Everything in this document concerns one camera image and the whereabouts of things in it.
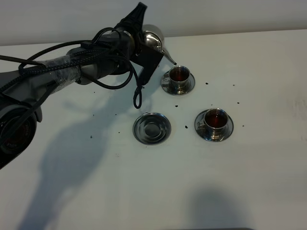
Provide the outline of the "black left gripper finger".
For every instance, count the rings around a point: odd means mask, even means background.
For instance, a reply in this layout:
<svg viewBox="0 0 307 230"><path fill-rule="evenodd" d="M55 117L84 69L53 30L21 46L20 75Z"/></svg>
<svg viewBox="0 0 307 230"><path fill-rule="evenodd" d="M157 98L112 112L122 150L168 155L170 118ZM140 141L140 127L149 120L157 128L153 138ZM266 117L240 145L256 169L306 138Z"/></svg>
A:
<svg viewBox="0 0 307 230"><path fill-rule="evenodd" d="M117 28L124 28L131 34L137 34L142 31L144 15L146 12L146 5L139 2L138 5L120 22Z"/></svg>
<svg viewBox="0 0 307 230"><path fill-rule="evenodd" d="M138 75L141 85L146 85L149 82L163 56L161 52L140 43L140 47L132 56L131 61L142 67Z"/></svg>

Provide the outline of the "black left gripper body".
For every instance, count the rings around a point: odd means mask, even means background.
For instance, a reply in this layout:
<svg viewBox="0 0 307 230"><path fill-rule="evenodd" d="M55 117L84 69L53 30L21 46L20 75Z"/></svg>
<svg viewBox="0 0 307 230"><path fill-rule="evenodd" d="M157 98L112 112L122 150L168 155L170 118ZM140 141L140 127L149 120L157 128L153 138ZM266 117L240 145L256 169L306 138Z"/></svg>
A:
<svg viewBox="0 0 307 230"><path fill-rule="evenodd" d="M118 23L115 28L101 29L95 35L95 45L105 49L108 55L125 57L127 60L138 51L141 23ZM121 75L130 72L130 65L123 60L105 59L96 63L96 76Z"/></svg>

